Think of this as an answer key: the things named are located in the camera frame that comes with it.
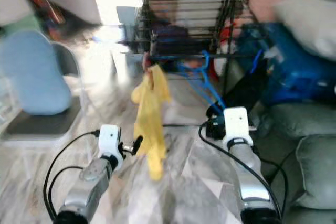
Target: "light blue cushion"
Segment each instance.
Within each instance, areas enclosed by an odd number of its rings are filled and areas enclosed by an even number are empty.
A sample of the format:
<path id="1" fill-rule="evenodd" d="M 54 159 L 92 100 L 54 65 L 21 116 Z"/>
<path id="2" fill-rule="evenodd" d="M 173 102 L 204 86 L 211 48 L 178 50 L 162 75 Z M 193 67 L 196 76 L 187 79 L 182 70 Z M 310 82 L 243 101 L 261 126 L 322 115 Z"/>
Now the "light blue cushion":
<path id="1" fill-rule="evenodd" d="M 70 89 L 52 45 L 41 33 L 18 31 L 5 38 L 0 44 L 0 67 L 28 114 L 54 115 L 70 107 Z"/>

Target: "sofa cushion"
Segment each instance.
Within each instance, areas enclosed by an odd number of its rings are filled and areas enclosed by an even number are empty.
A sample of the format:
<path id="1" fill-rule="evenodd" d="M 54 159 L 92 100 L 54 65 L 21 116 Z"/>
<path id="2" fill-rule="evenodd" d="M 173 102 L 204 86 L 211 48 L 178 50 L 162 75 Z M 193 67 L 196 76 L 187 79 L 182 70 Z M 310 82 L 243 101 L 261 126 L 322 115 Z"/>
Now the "sofa cushion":
<path id="1" fill-rule="evenodd" d="M 336 106 L 287 103 L 270 108 L 274 126 L 291 138 L 336 134 Z"/>
<path id="2" fill-rule="evenodd" d="M 335 224 L 336 210 L 294 208 L 283 219 L 284 224 Z"/>
<path id="3" fill-rule="evenodd" d="M 303 138 L 296 156 L 303 176 L 299 206 L 336 209 L 336 135 Z"/>

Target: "blue strap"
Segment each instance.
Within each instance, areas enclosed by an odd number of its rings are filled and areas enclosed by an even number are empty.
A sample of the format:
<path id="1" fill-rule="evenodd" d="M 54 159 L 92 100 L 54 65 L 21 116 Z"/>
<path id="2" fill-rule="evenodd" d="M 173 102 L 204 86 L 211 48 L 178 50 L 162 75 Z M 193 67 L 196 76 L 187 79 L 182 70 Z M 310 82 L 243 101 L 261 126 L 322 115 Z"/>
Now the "blue strap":
<path id="1" fill-rule="evenodd" d="M 181 72 L 182 76 L 186 78 L 186 80 L 189 82 L 189 84 L 195 89 L 195 91 L 203 97 L 209 104 L 212 104 L 214 109 L 219 113 L 223 114 L 223 110 L 220 109 L 218 106 L 213 104 L 213 101 L 211 98 L 206 94 L 204 90 L 209 89 L 209 91 L 212 93 L 212 95 L 215 97 L 215 99 L 218 101 L 219 105 L 224 109 L 225 105 L 224 102 L 222 101 L 221 96 L 218 94 L 216 89 L 211 85 L 208 79 L 208 75 L 206 73 L 207 68 L 209 67 L 209 62 L 210 62 L 210 56 L 209 53 L 206 50 L 202 51 L 202 54 L 205 56 L 205 63 L 198 67 L 198 68 L 191 68 L 189 66 L 183 65 L 183 64 L 178 64 L 177 67 L 179 71 Z M 204 79 L 204 82 L 200 80 L 190 80 L 188 78 L 187 71 L 190 71 L 192 75 L 196 74 L 202 74 L 202 77 Z"/>
<path id="2" fill-rule="evenodd" d="M 262 49 L 258 51 L 257 56 L 253 60 L 253 66 L 252 69 L 250 70 L 250 73 L 254 73 L 256 71 L 259 63 L 259 58 L 261 57 L 261 55 L 263 55 L 263 53 L 264 51 Z"/>

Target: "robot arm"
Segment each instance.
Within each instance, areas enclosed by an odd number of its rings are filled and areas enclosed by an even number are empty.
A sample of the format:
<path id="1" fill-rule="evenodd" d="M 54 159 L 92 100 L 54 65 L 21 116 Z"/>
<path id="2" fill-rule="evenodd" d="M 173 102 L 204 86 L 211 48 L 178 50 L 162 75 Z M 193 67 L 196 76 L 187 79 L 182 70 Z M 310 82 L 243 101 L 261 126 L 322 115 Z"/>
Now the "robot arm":
<path id="1" fill-rule="evenodd" d="M 253 140 L 249 135 L 245 108 L 229 108 L 224 111 L 226 135 L 223 148 L 239 158 L 250 169 L 262 177 L 261 162 L 253 152 Z M 266 187 L 246 168 L 232 160 L 237 174 L 235 185 L 244 224 L 280 224 L 274 202 Z"/>
<path id="2" fill-rule="evenodd" d="M 99 200 L 109 187 L 112 173 L 120 169 L 123 151 L 135 155 L 142 142 L 139 137 L 132 147 L 119 143 L 120 131 L 115 125 L 103 125 L 99 135 L 100 158 L 84 168 L 68 193 L 54 224 L 88 224 L 95 214 Z"/>

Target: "yellow towel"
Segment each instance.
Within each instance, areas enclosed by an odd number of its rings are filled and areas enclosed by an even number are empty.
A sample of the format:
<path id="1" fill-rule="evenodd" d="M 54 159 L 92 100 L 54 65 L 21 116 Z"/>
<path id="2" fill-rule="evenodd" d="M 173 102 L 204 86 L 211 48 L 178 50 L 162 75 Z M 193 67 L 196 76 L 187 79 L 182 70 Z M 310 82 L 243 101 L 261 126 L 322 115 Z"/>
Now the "yellow towel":
<path id="1" fill-rule="evenodd" d="M 134 139 L 143 136 L 138 155 L 146 154 L 150 176 L 159 180 L 163 174 L 162 159 L 165 157 L 165 145 L 161 122 L 161 104 L 172 100 L 167 80 L 159 65 L 149 68 L 153 74 L 152 89 L 147 74 L 142 83 L 132 93 L 132 101 L 139 104 L 134 125 Z"/>

